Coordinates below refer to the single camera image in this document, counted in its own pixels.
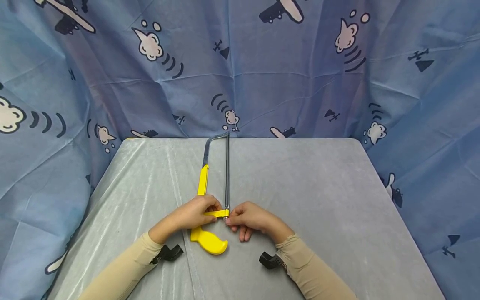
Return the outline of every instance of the blue curtain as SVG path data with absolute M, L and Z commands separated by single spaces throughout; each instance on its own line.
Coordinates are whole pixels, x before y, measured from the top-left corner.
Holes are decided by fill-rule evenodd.
M 0 300 L 42 299 L 128 137 L 358 139 L 448 299 L 480 293 L 474 0 L 1 0 Z

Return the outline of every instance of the beige long sleeve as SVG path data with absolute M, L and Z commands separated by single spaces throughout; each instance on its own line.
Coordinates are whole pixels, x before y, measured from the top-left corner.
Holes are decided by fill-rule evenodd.
M 140 279 L 155 268 L 154 258 L 162 247 L 144 233 L 90 283 L 78 300 L 127 299 Z
M 346 283 L 296 234 L 277 244 L 277 255 L 307 300 L 356 300 Z

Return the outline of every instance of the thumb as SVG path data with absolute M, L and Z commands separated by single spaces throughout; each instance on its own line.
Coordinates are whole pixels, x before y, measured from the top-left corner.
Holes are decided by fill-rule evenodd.
M 243 215 L 240 216 L 231 216 L 229 217 L 225 223 L 229 226 L 233 225 L 245 225 L 245 218 Z

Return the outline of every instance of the yellow hacksaw handle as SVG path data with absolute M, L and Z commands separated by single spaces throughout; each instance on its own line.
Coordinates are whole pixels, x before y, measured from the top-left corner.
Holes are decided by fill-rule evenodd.
M 197 195 L 205 195 L 207 192 L 207 182 L 208 182 L 208 165 L 203 166 L 200 171 L 200 180 L 198 182 L 198 191 Z M 206 216 L 217 216 L 223 217 L 228 216 L 228 210 L 219 210 L 214 212 L 206 212 Z M 210 254 L 219 255 L 225 252 L 228 246 L 227 240 L 221 240 L 215 234 L 202 230 L 202 227 L 192 229 L 190 234 L 190 240 L 198 242 L 200 246 L 205 249 Z

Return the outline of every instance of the hand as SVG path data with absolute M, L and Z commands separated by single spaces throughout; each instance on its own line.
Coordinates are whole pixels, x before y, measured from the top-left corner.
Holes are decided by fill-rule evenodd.
M 167 218 L 176 224 L 177 229 L 192 229 L 215 222 L 216 216 L 205 216 L 204 212 L 221 209 L 222 205 L 214 196 L 195 196 L 174 210 Z
M 215 222 L 216 216 L 205 216 L 204 212 L 221 209 L 222 205 L 214 196 L 195 196 L 153 226 L 148 235 L 157 244 L 164 244 L 169 235 L 177 230 Z
M 226 224 L 233 232 L 237 232 L 240 227 L 240 241 L 249 241 L 255 230 L 268 234 L 275 244 L 282 243 L 294 234 L 293 230 L 279 217 L 250 201 L 235 207 Z

